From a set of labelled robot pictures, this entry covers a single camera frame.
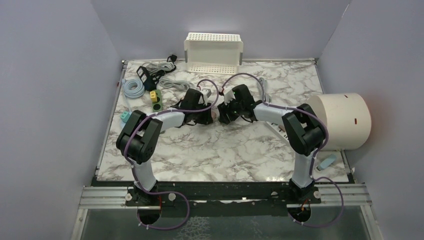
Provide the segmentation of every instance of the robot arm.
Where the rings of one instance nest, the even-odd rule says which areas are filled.
[[[208,103],[209,91],[198,91],[189,89],[184,98],[180,100],[171,109],[176,110],[199,110],[204,109],[211,105]],[[123,127],[118,139],[116,140],[116,148],[118,148],[122,155],[124,155],[125,147],[128,144],[130,136],[134,133],[137,126],[148,115],[139,110],[132,112],[125,126]],[[172,111],[155,115],[149,118],[143,126],[141,131],[144,130],[142,135],[136,134],[132,141],[129,143],[127,155],[135,161],[132,171],[138,179],[141,187],[150,191],[156,184],[156,178],[152,171],[152,164],[150,158],[155,151],[156,144],[161,132],[169,128],[179,128],[182,125],[194,122],[195,124],[208,125],[213,122],[211,109],[202,112],[183,113],[179,111]]]
[[[205,104],[206,106],[210,105],[205,101],[204,95],[200,91],[189,89],[185,97],[173,107],[180,110],[199,110],[205,108]],[[281,109],[268,106],[261,100],[254,101],[248,87],[244,84],[234,87],[232,91],[225,94],[224,102],[218,105],[219,121],[223,124],[229,124],[238,117],[244,117],[252,122],[267,121],[284,125],[288,141],[296,152],[294,173],[289,184],[293,185],[297,197],[302,198],[305,191],[307,192],[314,184],[310,176],[311,152],[322,144],[325,134],[322,126],[313,117],[293,111],[296,109],[315,115],[312,108],[307,104],[302,104],[297,108]],[[116,141],[116,147],[121,150],[122,154],[124,154],[125,146],[131,134],[146,117],[147,114],[138,110],[131,114]],[[211,110],[200,113],[175,111],[153,116],[141,127],[144,134],[142,136],[135,135],[127,153],[136,162],[133,172],[137,175],[143,188],[149,191],[156,183],[150,158],[155,151],[159,134],[169,128],[178,128],[191,121],[205,125],[212,123]]]

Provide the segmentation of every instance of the glass panel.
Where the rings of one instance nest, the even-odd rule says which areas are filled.
[[[313,207],[311,224],[331,221],[340,207]],[[327,228],[308,228],[289,217],[191,217],[175,230],[146,230],[138,226],[135,209],[92,209],[88,211],[83,240],[369,240],[359,206],[346,207],[340,221]],[[161,217],[155,226],[169,227],[182,218]]]

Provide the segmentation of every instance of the light blue cable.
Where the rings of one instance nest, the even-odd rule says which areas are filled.
[[[125,96],[127,96],[130,99],[139,98],[143,96],[143,94],[145,93],[145,86],[143,85],[143,82],[138,78],[130,79],[130,80],[125,80],[123,78],[122,83],[123,83],[123,86],[122,86],[123,94],[125,94]]]

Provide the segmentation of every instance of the purple wall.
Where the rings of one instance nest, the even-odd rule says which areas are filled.
[[[321,55],[350,0],[91,0],[123,59],[184,57],[188,32],[240,34],[244,58]]]
[[[318,61],[326,93],[361,94],[368,141],[347,152],[387,240],[423,239],[424,1],[352,0]]]
[[[69,239],[121,58],[87,0],[3,0],[0,31],[0,238]]]

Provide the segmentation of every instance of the white perforated basket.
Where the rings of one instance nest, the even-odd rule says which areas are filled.
[[[236,74],[243,58],[238,34],[189,32],[184,41],[187,71],[208,74]]]

